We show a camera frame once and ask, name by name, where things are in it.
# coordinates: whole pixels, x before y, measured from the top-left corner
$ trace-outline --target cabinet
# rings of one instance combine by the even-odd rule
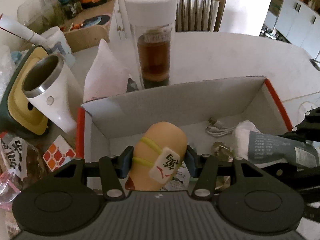
[[[275,27],[285,37],[288,35],[292,22],[298,13],[298,5],[297,0],[283,0]]]
[[[309,32],[301,47],[304,48],[312,58],[316,58],[320,51],[320,16],[314,14],[313,19],[309,24]]]
[[[310,23],[313,18],[313,10],[311,10],[304,3],[298,3],[297,14],[292,22],[291,28],[287,35],[287,40],[300,47],[309,32],[311,27]]]

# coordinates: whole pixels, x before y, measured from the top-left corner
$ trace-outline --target chair backrest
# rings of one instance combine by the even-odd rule
[[[178,0],[176,32],[219,31],[225,5],[226,0]]]

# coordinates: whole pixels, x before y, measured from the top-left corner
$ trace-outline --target white box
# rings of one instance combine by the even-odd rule
[[[262,132],[279,135],[292,129],[290,119],[270,81],[263,76],[216,79],[100,98],[82,105],[77,127],[77,156],[96,162],[120,155],[148,128],[167,121],[179,126],[199,155],[210,153],[215,141],[205,132],[209,118],[232,127],[250,120]],[[101,188],[99,180],[89,187]]]

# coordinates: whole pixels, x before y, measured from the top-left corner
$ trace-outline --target black circular object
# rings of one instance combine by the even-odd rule
[[[72,203],[72,197],[66,192],[51,191],[36,197],[35,205],[44,212],[59,212],[68,208]]]
[[[244,231],[278,234],[294,230],[303,214],[303,199],[277,182],[236,183],[219,195],[217,207],[226,220]]]
[[[12,204],[19,227],[37,235],[63,235],[82,228],[99,209],[98,195],[72,178],[43,179]]]
[[[278,194],[266,191],[266,190],[256,190],[248,193],[244,202],[248,207],[256,211],[273,211],[280,207],[282,199]]]

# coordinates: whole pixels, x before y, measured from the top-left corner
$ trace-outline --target white tumbler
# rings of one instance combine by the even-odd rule
[[[26,75],[22,90],[34,107],[69,136],[75,136],[83,90],[60,54],[38,61]]]

